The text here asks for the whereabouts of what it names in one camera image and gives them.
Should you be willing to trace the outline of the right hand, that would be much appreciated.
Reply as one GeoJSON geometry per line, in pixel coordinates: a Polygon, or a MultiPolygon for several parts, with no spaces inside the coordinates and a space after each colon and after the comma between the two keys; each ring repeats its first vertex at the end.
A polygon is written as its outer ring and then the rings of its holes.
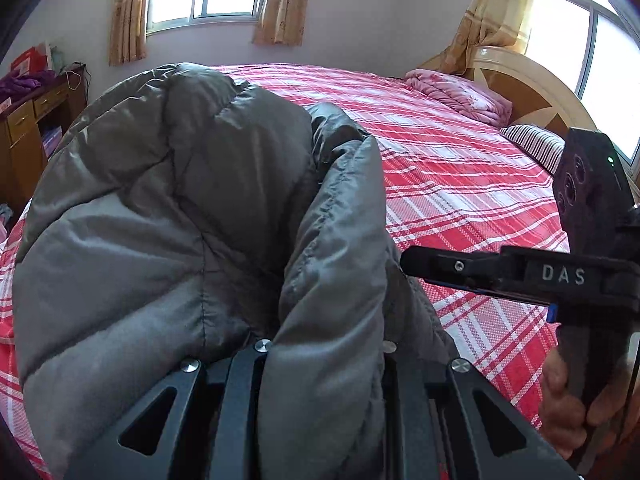
{"type": "Polygon", "coordinates": [[[568,460],[587,439],[586,426],[600,427],[608,422],[610,429],[602,438],[598,455],[626,440],[639,423],[639,379],[624,417],[624,405],[630,383],[628,366],[621,368],[586,410],[582,401],[568,392],[568,368],[558,348],[546,356],[542,367],[542,400],[539,405],[540,433],[563,458],[568,460]]]}

